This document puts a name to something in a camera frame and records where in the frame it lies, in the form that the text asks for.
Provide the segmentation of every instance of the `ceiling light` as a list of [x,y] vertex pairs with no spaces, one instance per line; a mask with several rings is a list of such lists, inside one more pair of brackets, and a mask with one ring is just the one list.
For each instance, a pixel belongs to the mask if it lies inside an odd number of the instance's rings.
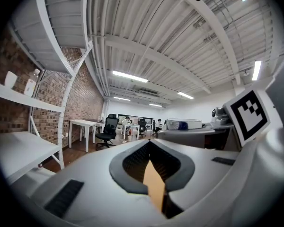
[[130,101],[130,99],[125,99],[125,98],[116,97],[116,96],[115,96],[114,98],[117,99],[117,100],[118,100],[118,99],[119,99],[119,100],[121,99],[121,100],[125,100],[125,101]]
[[192,96],[190,96],[190,95],[187,95],[187,94],[185,94],[185,93],[179,92],[178,94],[181,95],[181,96],[187,97],[187,98],[189,98],[189,99],[194,99],[194,97],[192,97]]
[[139,77],[129,75],[129,74],[126,74],[126,73],[122,73],[122,72],[119,72],[119,71],[116,71],[116,70],[113,71],[113,74],[120,76],[120,77],[125,77],[125,78],[129,78],[129,79],[133,79],[133,80],[137,80],[137,81],[141,81],[141,82],[148,82],[147,79],[139,78]]
[[150,104],[151,106],[162,107],[161,105]]
[[258,77],[259,72],[260,72],[261,64],[262,64],[262,61],[256,61],[255,62],[254,74],[252,76],[253,81],[257,80],[257,77]]

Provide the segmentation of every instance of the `floor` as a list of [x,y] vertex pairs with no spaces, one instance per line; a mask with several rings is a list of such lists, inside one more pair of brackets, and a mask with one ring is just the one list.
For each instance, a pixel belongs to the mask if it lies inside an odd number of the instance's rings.
[[[154,136],[152,135],[152,131],[148,131],[146,133],[146,137],[143,137],[143,139],[154,139]],[[126,141],[136,141],[137,138],[135,137],[136,131],[134,131],[134,136],[126,136]],[[92,142],[92,135],[89,136],[89,151],[85,152],[85,138],[82,138],[82,141],[76,141],[72,143],[72,148],[66,148],[63,152],[63,159],[64,159],[64,165],[67,166],[73,161],[79,159],[81,156],[84,156],[86,154],[91,154],[92,152],[96,151],[96,144],[97,142],[101,142],[99,139],[96,138],[96,143],[93,144]],[[112,140],[112,142],[118,146],[123,144],[123,135],[121,135],[121,130],[117,132],[116,138]],[[44,165],[44,168],[52,171],[52,172],[59,172],[60,171],[60,165],[55,160],[50,160],[48,163]],[[157,171],[154,169],[151,161],[149,161],[145,174],[144,174],[144,181],[143,184],[148,186],[148,195],[151,198],[151,201],[153,204],[161,211],[162,209],[162,201],[163,201],[163,195],[164,195],[164,189],[165,184],[162,181],[161,177],[157,173]]]

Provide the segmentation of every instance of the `brick wall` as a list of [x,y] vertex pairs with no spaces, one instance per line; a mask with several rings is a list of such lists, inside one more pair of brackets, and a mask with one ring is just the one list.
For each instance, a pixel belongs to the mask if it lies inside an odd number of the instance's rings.
[[[69,61],[74,61],[81,56],[79,49],[63,48],[62,52]],[[8,71],[18,76],[14,90],[23,93],[29,72],[36,66],[19,48],[7,30],[0,40],[0,83]],[[40,86],[37,93],[39,100],[49,104],[61,106],[69,74],[55,72]],[[103,98],[93,82],[89,71],[83,64],[75,78],[70,96],[65,109],[63,134],[69,130],[70,119],[96,119],[101,115]],[[29,106],[20,105],[0,98],[0,133],[28,130]],[[57,130],[59,113],[44,109],[34,108],[33,118],[40,136],[52,143],[57,143]],[[72,141],[79,139],[79,128],[74,126]],[[63,140],[63,146],[68,145],[68,139]]]

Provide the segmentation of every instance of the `white ceiling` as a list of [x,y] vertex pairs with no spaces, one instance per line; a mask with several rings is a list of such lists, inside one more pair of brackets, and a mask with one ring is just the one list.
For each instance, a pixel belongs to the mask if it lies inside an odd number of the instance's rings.
[[[284,58],[276,13],[267,0],[88,0],[92,61],[106,96],[165,106],[179,91],[196,96],[232,80],[250,83],[255,60],[263,61],[260,78],[271,76]],[[140,89],[160,98],[137,97]]]

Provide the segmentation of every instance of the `air conditioner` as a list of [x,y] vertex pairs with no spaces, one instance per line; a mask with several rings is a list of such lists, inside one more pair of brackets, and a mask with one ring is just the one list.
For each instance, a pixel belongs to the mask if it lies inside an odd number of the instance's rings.
[[156,93],[151,93],[148,91],[140,90],[138,93],[135,93],[136,96],[145,97],[145,98],[158,98],[160,97]]

